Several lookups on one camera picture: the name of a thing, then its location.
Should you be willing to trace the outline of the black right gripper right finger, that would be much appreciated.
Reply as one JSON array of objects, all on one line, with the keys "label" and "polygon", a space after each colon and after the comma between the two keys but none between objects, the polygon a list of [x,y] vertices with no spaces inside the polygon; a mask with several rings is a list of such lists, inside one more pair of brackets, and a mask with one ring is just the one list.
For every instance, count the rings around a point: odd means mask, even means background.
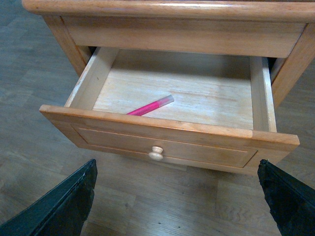
[{"label": "black right gripper right finger", "polygon": [[283,236],[315,234],[315,190],[268,160],[257,171],[270,213]]}]

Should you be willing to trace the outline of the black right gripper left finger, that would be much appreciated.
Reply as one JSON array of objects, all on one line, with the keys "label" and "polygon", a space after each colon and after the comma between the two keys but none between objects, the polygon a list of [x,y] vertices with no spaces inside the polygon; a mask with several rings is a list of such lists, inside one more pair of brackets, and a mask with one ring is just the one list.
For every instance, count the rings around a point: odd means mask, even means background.
[{"label": "black right gripper left finger", "polygon": [[91,211],[97,178],[91,159],[0,227],[2,236],[79,236]]}]

